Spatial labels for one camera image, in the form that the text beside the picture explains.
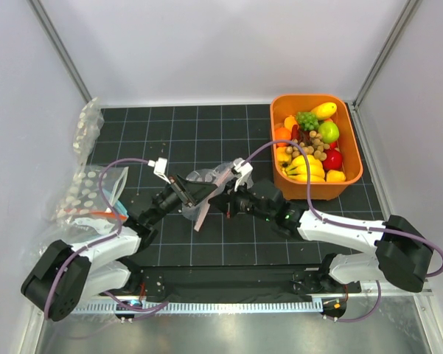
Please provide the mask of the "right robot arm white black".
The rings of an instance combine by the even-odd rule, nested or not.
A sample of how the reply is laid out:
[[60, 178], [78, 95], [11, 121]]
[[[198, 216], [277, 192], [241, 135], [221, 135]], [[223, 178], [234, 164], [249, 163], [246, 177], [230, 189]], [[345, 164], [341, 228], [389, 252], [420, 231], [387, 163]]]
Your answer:
[[404, 291], [422, 291], [433, 255], [423, 236], [405, 218], [391, 215], [387, 221], [362, 221], [299, 206], [286, 200], [272, 182], [234, 187], [209, 203], [227, 217], [238, 213], [271, 222], [286, 239], [318, 241], [354, 249], [355, 254], [328, 254], [317, 272], [319, 287], [336, 291], [351, 282], [386, 280]]

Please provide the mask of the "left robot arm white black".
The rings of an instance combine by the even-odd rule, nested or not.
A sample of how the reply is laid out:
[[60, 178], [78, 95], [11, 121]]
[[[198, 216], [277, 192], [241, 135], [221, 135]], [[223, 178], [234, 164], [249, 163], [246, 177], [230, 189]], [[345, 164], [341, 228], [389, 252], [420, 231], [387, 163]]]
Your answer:
[[156, 224], [167, 214], [183, 205], [197, 206], [216, 189], [214, 183], [175, 175], [155, 195], [136, 193], [123, 204], [128, 217], [119, 234], [75, 245], [52, 242], [23, 281], [21, 294], [53, 322], [66, 318], [85, 295], [117, 289], [135, 294], [142, 278], [130, 257], [154, 241]]

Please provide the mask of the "white dotted bag with items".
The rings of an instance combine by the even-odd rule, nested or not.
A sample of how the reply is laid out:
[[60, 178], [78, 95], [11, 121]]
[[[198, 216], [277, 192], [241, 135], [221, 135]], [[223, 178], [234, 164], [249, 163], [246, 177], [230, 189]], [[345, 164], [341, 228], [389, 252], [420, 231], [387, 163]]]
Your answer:
[[51, 214], [53, 221], [70, 223], [78, 217], [115, 219], [107, 204], [118, 212], [122, 221], [128, 218], [119, 201], [128, 179], [128, 167], [87, 165], [74, 174], [70, 185], [59, 195]]

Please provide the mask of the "white dotted bag upright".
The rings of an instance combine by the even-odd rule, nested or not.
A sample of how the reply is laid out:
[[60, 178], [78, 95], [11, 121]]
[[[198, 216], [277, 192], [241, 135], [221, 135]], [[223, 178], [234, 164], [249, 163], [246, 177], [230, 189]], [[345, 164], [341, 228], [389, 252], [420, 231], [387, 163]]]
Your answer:
[[80, 166], [86, 165], [104, 122], [100, 99], [95, 97], [82, 108], [74, 133], [72, 147]]

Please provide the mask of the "crumpled clear plastic bag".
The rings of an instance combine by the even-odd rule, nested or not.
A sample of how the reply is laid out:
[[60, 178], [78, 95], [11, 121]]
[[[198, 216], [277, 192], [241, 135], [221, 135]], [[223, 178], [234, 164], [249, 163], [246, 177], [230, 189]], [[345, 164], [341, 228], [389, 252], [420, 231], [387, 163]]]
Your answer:
[[34, 236], [22, 252], [24, 270], [31, 271], [39, 261], [48, 246], [56, 240], [67, 244], [79, 243], [97, 236], [97, 232], [90, 226], [80, 226], [75, 223], [48, 225], [42, 233]]

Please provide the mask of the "yellow banana bunch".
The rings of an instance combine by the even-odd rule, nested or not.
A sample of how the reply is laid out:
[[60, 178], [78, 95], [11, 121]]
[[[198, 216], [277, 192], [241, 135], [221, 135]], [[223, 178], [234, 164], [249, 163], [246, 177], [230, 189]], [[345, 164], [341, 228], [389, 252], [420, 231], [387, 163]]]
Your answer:
[[282, 169], [282, 173], [298, 182], [307, 182], [307, 178], [310, 178], [311, 182], [325, 182], [326, 175], [322, 162], [311, 155], [306, 159], [303, 156], [296, 157]]

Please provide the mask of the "orange fruit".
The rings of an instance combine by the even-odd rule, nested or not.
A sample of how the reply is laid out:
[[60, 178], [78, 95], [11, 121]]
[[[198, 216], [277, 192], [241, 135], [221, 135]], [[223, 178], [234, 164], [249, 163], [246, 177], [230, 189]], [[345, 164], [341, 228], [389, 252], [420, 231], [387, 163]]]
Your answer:
[[277, 141], [276, 145], [278, 147], [287, 147], [291, 138], [291, 131], [285, 127], [280, 127], [274, 131], [273, 137]]

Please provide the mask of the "brown longan cluster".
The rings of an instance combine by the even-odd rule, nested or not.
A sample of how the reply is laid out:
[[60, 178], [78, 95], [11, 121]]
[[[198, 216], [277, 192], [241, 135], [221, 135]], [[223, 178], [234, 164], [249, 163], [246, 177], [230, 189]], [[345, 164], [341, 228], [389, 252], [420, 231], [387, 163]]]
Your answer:
[[326, 150], [329, 148], [329, 144], [323, 141], [323, 137], [319, 132], [298, 131], [292, 133], [291, 140], [297, 143], [301, 150], [303, 150], [307, 155], [311, 155], [315, 159], [319, 159], [321, 162], [326, 160]]

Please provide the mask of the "yellow lemon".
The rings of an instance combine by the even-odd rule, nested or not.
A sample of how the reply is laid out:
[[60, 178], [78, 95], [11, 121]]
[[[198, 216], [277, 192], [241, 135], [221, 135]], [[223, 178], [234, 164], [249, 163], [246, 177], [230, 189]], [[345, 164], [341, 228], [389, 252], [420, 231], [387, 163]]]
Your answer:
[[329, 170], [326, 174], [326, 182], [343, 183], [346, 181], [346, 175], [340, 170]]

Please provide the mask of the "green grapes bunch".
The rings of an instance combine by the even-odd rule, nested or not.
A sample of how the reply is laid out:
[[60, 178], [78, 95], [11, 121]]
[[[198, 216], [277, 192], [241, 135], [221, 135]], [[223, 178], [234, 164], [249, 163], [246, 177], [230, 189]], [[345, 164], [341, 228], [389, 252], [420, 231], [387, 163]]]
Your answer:
[[312, 112], [298, 112], [296, 121], [302, 131], [316, 131], [319, 127], [318, 118]]

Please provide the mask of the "red apple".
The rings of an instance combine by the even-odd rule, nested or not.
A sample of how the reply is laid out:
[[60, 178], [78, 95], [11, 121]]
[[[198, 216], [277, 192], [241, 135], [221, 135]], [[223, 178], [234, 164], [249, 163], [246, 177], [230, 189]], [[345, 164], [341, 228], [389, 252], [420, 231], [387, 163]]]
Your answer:
[[327, 150], [326, 158], [323, 161], [323, 167], [325, 170], [341, 170], [343, 164], [343, 156], [340, 151], [331, 149]]

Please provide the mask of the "green apple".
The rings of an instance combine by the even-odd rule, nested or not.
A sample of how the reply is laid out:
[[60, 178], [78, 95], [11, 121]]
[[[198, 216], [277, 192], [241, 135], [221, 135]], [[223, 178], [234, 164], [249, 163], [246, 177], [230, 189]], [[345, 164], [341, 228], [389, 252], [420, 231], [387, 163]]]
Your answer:
[[338, 126], [334, 122], [321, 123], [318, 132], [321, 134], [322, 141], [327, 144], [336, 142], [340, 136]]

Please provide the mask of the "orange plastic basket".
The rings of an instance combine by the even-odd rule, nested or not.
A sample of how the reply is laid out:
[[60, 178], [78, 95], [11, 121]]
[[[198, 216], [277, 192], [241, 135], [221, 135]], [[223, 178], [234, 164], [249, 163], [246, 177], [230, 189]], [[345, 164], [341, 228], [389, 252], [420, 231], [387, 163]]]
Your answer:
[[270, 106], [271, 130], [291, 114], [309, 111], [326, 102], [333, 102], [338, 110], [332, 120], [338, 126], [340, 136], [338, 148], [343, 156], [341, 169], [346, 180], [342, 182], [313, 182], [310, 197], [315, 200], [331, 200], [337, 198], [348, 186], [357, 182], [363, 174], [363, 165], [358, 150], [357, 140], [353, 131], [349, 110], [343, 100], [329, 94], [284, 94], [273, 100]]

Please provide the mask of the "yellow mango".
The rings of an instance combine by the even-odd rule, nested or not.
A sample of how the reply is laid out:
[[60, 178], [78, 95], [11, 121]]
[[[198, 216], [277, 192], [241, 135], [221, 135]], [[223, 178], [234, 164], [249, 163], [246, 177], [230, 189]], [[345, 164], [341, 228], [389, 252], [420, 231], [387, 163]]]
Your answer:
[[333, 116], [337, 111], [337, 105], [334, 102], [326, 102], [317, 105], [310, 112], [313, 113], [319, 121], [324, 121]]

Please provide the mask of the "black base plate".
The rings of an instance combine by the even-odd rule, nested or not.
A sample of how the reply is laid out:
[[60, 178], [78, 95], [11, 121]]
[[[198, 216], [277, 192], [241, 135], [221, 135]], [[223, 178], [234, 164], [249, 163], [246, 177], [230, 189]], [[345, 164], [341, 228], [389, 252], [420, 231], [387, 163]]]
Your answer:
[[247, 302], [316, 294], [359, 294], [360, 283], [322, 285], [319, 265], [145, 266], [113, 295], [144, 295], [154, 301]]

